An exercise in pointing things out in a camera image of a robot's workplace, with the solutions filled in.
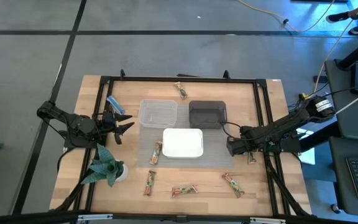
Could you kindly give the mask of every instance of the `green plant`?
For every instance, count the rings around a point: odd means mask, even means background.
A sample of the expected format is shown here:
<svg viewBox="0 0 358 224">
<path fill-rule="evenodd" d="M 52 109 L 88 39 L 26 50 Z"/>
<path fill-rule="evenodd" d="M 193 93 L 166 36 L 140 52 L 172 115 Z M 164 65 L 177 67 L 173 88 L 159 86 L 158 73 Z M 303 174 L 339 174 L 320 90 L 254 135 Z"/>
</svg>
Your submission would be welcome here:
<svg viewBox="0 0 358 224">
<path fill-rule="evenodd" d="M 98 144 L 98 153 L 99 160 L 93 160 L 93 164 L 89 166 L 94 172 L 85 177 L 81 184 L 107 179 L 109 186 L 112 187 L 117 177 L 124 171 L 124 162 L 115 160 L 114 156 L 100 144 Z"/>
</svg>

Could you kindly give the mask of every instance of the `wooden tabletop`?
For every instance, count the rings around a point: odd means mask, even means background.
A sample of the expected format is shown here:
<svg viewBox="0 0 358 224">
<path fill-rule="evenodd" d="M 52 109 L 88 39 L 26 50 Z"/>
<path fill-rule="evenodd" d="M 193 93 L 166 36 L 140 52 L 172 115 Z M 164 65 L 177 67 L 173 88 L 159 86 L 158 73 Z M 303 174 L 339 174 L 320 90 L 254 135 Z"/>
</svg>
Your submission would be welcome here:
<svg viewBox="0 0 358 224">
<path fill-rule="evenodd" d="M 75 113 L 92 115 L 99 81 L 100 76 L 84 76 Z M 112 94 L 125 109 L 126 114 L 133 115 L 133 118 L 122 123 L 134 121 L 135 125 L 121 137 L 121 145 L 117 145 L 114 135 L 109 134 L 106 147 L 116 159 L 127 164 L 129 175 L 127 179 L 111 188 L 106 180 L 96 183 L 91 210 L 109 213 L 271 216 L 269 188 L 261 153 L 256 154 L 255 164 L 248 164 L 247 156 L 235 156 L 233 169 L 163 168 L 157 165 L 152 169 L 157 172 L 153 194 L 151 197 L 143 195 L 149 168 L 136 166 L 140 125 L 138 114 L 141 100 L 175 100 L 178 104 L 188 104 L 191 100 L 221 100 L 226 104 L 228 121 L 240 125 L 258 126 L 251 84 L 186 82 L 183 86 L 188 94 L 185 100 L 179 97 L 171 82 L 114 82 Z M 281 81 L 267 80 L 267 86 L 274 120 L 287 115 Z M 103 96 L 106 95 L 106 91 L 107 87 L 104 89 Z M 264 105 L 262 90 L 259 93 Z M 264 106 L 262 110 L 267 123 Z M 235 136 L 239 135 L 236 126 L 231 126 L 230 132 Z M 63 158 L 50 208 L 59 206 L 77 184 L 83 156 L 84 150 L 76 149 Z M 287 153 L 282 153 L 280 156 L 286 186 L 303 209 L 311 212 L 298 159 Z M 230 173 L 245 192 L 241 198 L 236 198 L 231 188 L 221 178 L 225 172 Z M 181 184 L 196 184 L 199 194 L 171 198 L 172 187 Z M 87 192 L 88 185 L 84 187 L 80 208 L 85 207 Z M 281 196 L 277 186 L 276 195 L 278 208 L 282 213 Z"/>
</svg>

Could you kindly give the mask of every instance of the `potted plant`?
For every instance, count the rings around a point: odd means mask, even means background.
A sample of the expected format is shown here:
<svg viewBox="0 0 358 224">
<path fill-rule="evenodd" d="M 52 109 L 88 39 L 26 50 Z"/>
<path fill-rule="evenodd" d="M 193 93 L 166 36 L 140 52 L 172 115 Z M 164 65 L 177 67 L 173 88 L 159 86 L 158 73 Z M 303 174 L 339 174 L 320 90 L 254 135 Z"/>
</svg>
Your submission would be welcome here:
<svg viewBox="0 0 358 224">
<path fill-rule="evenodd" d="M 98 144 L 99 160 L 93 160 L 89 166 L 94 172 L 81 182 L 81 184 L 89 184 L 98 180 L 107 179 L 110 187 L 115 182 L 123 181 L 128 175 L 128 167 L 123 161 L 115 160 L 114 156 L 104 146 Z"/>
</svg>

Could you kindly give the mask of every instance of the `concrete floor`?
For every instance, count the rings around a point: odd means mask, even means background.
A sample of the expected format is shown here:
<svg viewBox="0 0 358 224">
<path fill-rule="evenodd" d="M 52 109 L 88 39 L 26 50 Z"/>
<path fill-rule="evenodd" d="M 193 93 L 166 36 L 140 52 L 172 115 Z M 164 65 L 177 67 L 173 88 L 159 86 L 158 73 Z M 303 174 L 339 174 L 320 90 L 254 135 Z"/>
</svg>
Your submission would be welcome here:
<svg viewBox="0 0 358 224">
<path fill-rule="evenodd" d="M 0 29 L 71 30 L 80 2 L 0 0 Z M 328 7 L 289 0 L 247 2 L 286 15 L 299 29 L 312 25 Z M 329 11 L 347 10 L 346 4 L 335 4 Z M 337 33 L 347 23 L 328 24 L 323 19 L 313 30 Z M 284 29 L 273 17 L 250 10 L 235 0 L 93 0 L 86 4 L 80 30 Z M 0 151 L 0 215 L 11 209 L 40 123 L 35 111 L 49 97 L 67 41 L 67 35 L 0 35 L 0 141 L 5 143 Z M 121 68 L 130 76 L 186 73 L 221 77 L 227 69 L 232 77 L 279 78 L 287 102 L 292 104 L 298 93 L 312 91 L 311 77 L 318 73 L 335 41 L 335 37 L 329 36 L 77 36 L 57 104 L 63 110 L 73 111 L 83 75 L 118 75 Z M 330 58 L 344 57 L 357 46 L 358 37 L 346 36 Z M 62 144 L 60 137 L 48 130 L 25 213 L 48 210 Z M 333 191 L 330 184 L 315 180 L 307 180 L 306 184 L 315 215 L 358 221 L 358 217 L 336 215 L 329 210 L 329 205 L 335 203 L 335 198 L 324 196 Z"/>
</svg>

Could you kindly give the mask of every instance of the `yellow cable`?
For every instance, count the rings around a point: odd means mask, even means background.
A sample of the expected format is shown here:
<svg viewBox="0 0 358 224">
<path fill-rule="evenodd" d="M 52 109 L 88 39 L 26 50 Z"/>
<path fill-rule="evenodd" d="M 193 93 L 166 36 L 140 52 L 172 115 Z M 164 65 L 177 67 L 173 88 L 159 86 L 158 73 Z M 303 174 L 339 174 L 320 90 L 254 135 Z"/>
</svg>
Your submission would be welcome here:
<svg viewBox="0 0 358 224">
<path fill-rule="evenodd" d="M 256 10 L 256 11 L 259 11 L 259 12 L 264 12 L 264 13 L 267 13 L 267 14 L 270 14 L 270 15 L 273 15 L 273 16 L 277 16 L 277 17 L 281 18 L 283 21 L 285 20 L 284 17 L 278 15 L 277 13 L 258 9 L 258 8 L 254 7 L 254 6 L 250 6 L 249 4 L 247 4 L 247 3 L 245 3 L 245 2 L 243 2 L 243 1 L 241 1 L 241 0 L 238 0 L 238 1 L 239 1 L 241 4 L 243 4 L 243 5 L 245 5 L 245 6 L 249 7 L 249 8 L 251 8 L 251 9 L 253 9 L 253 10 Z M 315 25 L 317 25 L 317 23 L 325 16 L 325 14 L 328 12 L 329 8 L 334 4 L 334 2 L 335 2 L 335 0 L 333 0 L 333 1 L 330 3 L 330 5 L 328 6 L 327 10 L 326 10 L 326 11 L 323 13 L 323 15 L 313 24 L 313 26 L 311 26 L 311 27 L 310 27 L 309 29 L 307 29 L 307 30 L 303 30 L 303 31 L 297 30 L 297 29 L 295 29 L 295 28 L 290 24 L 290 22 L 287 22 L 286 24 L 288 24 L 288 26 L 291 27 L 291 29 L 293 29 L 293 30 L 294 30 L 295 32 L 297 32 L 297 33 L 303 33 L 303 32 L 309 31 L 311 28 L 313 28 Z"/>
<path fill-rule="evenodd" d="M 345 31 L 347 30 L 347 28 L 349 28 L 349 26 L 352 24 L 353 20 L 351 20 L 351 22 L 346 26 L 346 28 L 343 30 L 341 36 L 338 38 L 338 40 L 335 42 L 335 44 L 333 45 L 333 47 L 331 48 L 331 50 L 328 52 L 328 55 L 327 57 L 324 59 L 324 62 L 327 61 L 328 57 L 331 55 L 331 53 L 333 52 L 335 46 L 339 43 L 339 41 L 342 39 L 342 36 L 343 34 L 345 33 Z M 313 93 L 308 95 L 307 97 L 311 97 L 313 96 L 315 93 L 316 93 L 316 90 L 317 90 L 317 86 L 318 86 L 318 80 L 320 79 L 320 76 L 321 76 L 321 73 L 323 72 L 323 69 L 324 69 L 324 62 L 323 64 L 321 65 L 321 68 L 320 68 L 320 72 L 318 73 L 318 76 L 317 76 L 317 80 L 316 80 L 316 85 L 314 86 L 314 90 L 313 90 Z"/>
</svg>

